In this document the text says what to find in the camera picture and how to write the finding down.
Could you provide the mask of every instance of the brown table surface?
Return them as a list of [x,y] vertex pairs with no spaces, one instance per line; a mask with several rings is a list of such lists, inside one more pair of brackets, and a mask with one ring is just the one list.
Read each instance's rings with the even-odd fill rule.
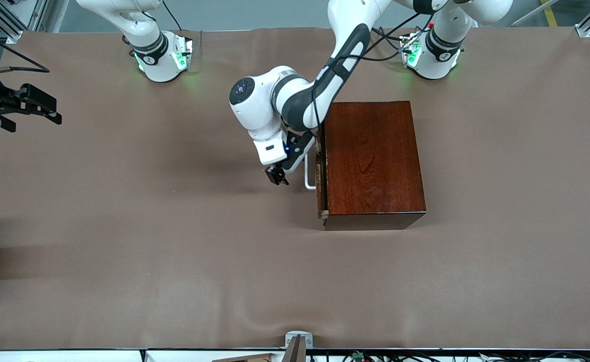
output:
[[0,131],[0,348],[292,329],[324,347],[590,348],[590,39],[475,29],[433,82],[362,62],[337,100],[412,102],[428,214],[325,232],[301,172],[268,183],[228,92],[279,64],[317,75],[330,30],[205,33],[169,84],[120,38],[26,33],[17,48],[52,73],[2,76],[55,95],[64,121]]

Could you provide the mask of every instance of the green led light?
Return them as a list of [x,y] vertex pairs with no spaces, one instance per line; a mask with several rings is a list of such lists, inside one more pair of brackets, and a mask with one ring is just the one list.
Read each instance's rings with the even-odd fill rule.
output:
[[139,69],[140,69],[141,71],[144,71],[144,70],[143,70],[143,64],[141,64],[141,60],[139,59],[139,56],[138,56],[138,55],[136,55],[136,53],[134,54],[134,59],[136,59],[136,62],[137,62],[137,64],[139,64]]
[[187,65],[185,64],[185,55],[182,55],[181,53],[172,53],[172,55],[174,56],[175,62],[176,62],[176,67],[179,70],[183,70],[187,67]]
[[418,59],[420,59],[420,56],[422,55],[422,47],[417,45],[414,47],[414,49],[412,50],[412,53],[409,55],[409,60],[407,62],[407,65],[410,67],[414,67],[418,64]]

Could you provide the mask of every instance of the wooden board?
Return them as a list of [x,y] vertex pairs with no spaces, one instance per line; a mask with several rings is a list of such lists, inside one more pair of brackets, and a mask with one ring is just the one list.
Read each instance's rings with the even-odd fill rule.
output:
[[405,229],[427,211],[409,102],[334,103],[324,124],[327,229]]

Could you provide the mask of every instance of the yellow floor tape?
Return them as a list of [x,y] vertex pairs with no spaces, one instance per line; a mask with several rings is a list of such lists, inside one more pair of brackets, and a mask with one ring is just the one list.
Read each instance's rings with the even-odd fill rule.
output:
[[[545,4],[547,0],[541,0],[541,4]],[[550,27],[558,27],[556,23],[556,18],[554,17],[554,12],[552,11],[552,7],[548,7],[545,9],[545,18],[547,19],[547,25]]]

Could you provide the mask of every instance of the white robotic arm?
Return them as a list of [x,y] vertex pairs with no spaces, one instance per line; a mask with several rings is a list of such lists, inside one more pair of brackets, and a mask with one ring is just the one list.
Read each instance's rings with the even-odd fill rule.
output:
[[[266,172],[275,184],[302,162],[334,98],[364,55],[371,27],[392,0],[330,0],[329,22],[335,48],[313,82],[288,66],[239,80],[230,92],[233,112],[254,140]],[[400,0],[413,7],[440,9],[447,0]],[[304,132],[300,137],[286,129]]]
[[460,48],[473,20],[482,25],[502,19],[513,0],[451,0],[436,13],[435,25],[410,45],[405,64],[419,76],[439,79],[456,66]]
[[[314,142],[331,103],[352,74],[370,41],[373,23],[392,0],[330,0],[329,21],[336,45],[324,68],[309,82],[292,68],[279,66],[239,80],[229,95],[235,116],[248,130],[266,172],[275,184],[286,183]],[[512,0],[395,0],[421,14],[437,13],[436,25],[422,32],[406,64],[421,76],[440,78],[455,65],[460,45],[472,25],[497,21]],[[302,136],[288,130],[304,132]]]
[[76,0],[81,7],[114,24],[134,49],[139,68],[150,80],[168,82],[189,67],[192,40],[162,32],[144,12],[157,9],[161,0]]

